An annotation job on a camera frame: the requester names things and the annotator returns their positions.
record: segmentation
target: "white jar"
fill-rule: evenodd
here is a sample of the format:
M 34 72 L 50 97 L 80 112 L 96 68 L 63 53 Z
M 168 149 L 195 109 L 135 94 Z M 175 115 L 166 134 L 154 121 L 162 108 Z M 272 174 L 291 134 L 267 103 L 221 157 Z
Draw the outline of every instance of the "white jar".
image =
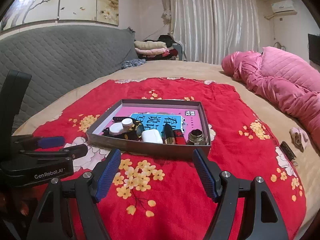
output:
M 123 131 L 124 132 L 128 132 L 129 129 L 132 127 L 133 125 L 133 121 L 131 118 L 126 118 L 122 120 L 122 127 L 123 127 Z

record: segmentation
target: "white jar lid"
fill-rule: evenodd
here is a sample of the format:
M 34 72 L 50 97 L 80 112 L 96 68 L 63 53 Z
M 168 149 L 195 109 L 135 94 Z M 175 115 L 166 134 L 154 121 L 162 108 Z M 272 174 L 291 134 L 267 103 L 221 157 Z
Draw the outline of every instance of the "white jar lid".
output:
M 122 120 L 123 127 L 131 127 L 133 125 L 133 121 L 131 118 L 126 118 Z
M 110 126 L 109 132 L 111 135 L 118 135 L 124 133 L 123 126 L 120 122 L 116 122 Z

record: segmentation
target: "small bottle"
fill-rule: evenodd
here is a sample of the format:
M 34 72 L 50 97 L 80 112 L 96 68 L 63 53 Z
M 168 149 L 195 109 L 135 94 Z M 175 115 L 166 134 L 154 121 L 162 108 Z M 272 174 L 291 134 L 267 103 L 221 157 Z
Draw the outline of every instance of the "small bottle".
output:
M 201 130 L 192 130 L 188 134 L 188 145 L 205 145 L 204 135 Z
M 123 127 L 123 131 L 124 132 L 128 132 L 129 129 L 132 127 L 133 125 L 133 121 L 131 118 L 126 118 L 122 120 L 122 127 Z

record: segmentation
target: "pink quilt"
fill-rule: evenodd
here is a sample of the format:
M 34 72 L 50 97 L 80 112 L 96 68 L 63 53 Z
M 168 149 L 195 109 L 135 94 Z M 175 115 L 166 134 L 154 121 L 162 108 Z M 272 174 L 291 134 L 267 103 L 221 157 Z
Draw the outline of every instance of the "pink quilt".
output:
M 306 61 L 266 47 L 263 55 L 254 51 L 228 55 L 222 68 L 256 95 L 298 118 L 320 148 L 320 73 Z

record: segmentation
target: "white container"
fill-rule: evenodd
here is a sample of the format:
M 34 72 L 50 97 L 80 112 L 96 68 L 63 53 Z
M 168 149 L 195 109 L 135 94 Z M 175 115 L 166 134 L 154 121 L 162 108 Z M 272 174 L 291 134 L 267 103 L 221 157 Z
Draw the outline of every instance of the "white container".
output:
M 161 135 L 157 129 L 145 130 L 142 132 L 143 142 L 163 143 Z
M 133 125 L 133 121 L 131 118 L 126 118 L 122 120 L 122 127 L 123 127 L 123 131 L 124 132 L 128 132 L 129 129 L 132 127 Z

